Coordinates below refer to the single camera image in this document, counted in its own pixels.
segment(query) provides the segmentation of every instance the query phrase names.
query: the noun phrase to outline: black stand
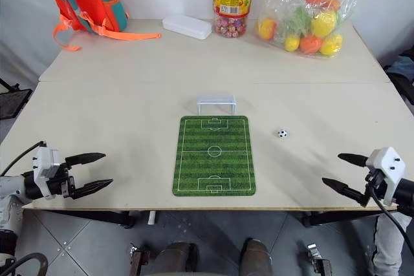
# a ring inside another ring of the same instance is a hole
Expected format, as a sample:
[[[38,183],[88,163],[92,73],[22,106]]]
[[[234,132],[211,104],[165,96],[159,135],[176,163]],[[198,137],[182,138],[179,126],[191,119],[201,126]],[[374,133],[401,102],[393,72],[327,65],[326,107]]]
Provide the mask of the black stand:
[[[8,92],[0,94],[0,120],[15,118],[33,91],[30,89],[21,90],[19,84],[11,86],[1,78],[0,84],[8,90]]]
[[[310,216],[302,218],[302,224],[306,227],[320,226],[337,221],[356,220],[359,218],[373,217],[382,214],[378,211],[327,211],[326,213],[312,213]]]
[[[115,223],[130,229],[135,224],[135,217],[129,215],[129,211],[121,211],[116,213],[114,211],[80,211],[80,210],[49,210],[51,213],[60,213],[61,215],[73,216],[78,218],[85,218],[89,220],[97,220],[108,223]]]

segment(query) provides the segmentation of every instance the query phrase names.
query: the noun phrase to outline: table leg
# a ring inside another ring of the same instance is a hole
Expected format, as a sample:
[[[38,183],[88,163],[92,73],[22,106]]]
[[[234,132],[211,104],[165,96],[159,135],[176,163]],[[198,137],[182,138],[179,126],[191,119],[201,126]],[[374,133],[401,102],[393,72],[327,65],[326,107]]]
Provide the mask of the table leg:
[[[135,217],[129,215],[129,211],[116,213],[114,211],[81,211],[81,210],[46,210],[51,213],[59,213],[78,218],[97,220],[109,223],[115,223],[126,229],[132,228],[135,224]]]
[[[155,210],[151,210],[148,216],[148,225],[153,226],[155,224],[155,215],[157,212]]]
[[[355,220],[359,218],[380,215],[382,211],[328,211],[326,213],[313,213],[302,218],[302,224],[306,227],[320,226],[337,221]]]

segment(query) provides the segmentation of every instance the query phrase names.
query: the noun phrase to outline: yellow toy fruit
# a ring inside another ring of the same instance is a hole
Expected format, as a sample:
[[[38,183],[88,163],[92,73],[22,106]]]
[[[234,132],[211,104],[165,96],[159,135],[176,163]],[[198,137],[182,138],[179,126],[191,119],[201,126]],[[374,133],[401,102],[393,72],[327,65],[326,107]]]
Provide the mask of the yellow toy fruit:
[[[330,35],[323,40],[319,52],[323,55],[333,55],[342,48],[342,41],[343,38],[341,35]]]
[[[322,38],[328,36],[336,26],[336,13],[334,10],[319,13],[310,22],[312,34]]]
[[[289,52],[296,51],[300,44],[300,37],[294,34],[288,35],[285,40],[285,50]]]
[[[276,33],[278,25],[276,21],[273,19],[269,19],[268,17],[263,19],[262,21],[258,21],[256,24],[256,32],[260,38],[265,40],[271,40]]]

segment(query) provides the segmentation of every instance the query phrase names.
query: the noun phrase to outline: gray floor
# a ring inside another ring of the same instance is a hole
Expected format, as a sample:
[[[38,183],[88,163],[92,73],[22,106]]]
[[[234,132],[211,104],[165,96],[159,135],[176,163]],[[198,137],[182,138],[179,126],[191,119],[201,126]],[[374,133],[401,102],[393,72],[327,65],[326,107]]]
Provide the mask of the gray floor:
[[[47,275],[129,275],[128,247],[146,245],[155,257],[169,243],[194,242],[200,249],[199,271],[237,275],[240,250],[248,237],[262,240],[270,250],[274,275],[315,275],[305,245],[317,243],[330,259],[335,276],[366,275],[373,249],[374,218],[304,228],[301,213],[275,211],[161,211],[157,224],[146,224],[147,213],[136,213],[131,229],[47,211],[26,211],[17,256],[38,251],[49,260]],[[409,227],[414,239],[414,226]],[[34,274],[36,262],[18,271]],[[401,276],[410,276],[414,260],[404,247]]]

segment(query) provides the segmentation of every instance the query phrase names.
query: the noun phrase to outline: plastic bag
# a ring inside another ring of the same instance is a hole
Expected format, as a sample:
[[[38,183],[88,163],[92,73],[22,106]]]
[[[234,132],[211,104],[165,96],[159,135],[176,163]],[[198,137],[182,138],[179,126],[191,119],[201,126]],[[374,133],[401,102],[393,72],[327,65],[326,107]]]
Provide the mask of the plastic bag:
[[[330,57],[342,47],[338,27],[356,0],[263,0],[256,34],[286,51]]]

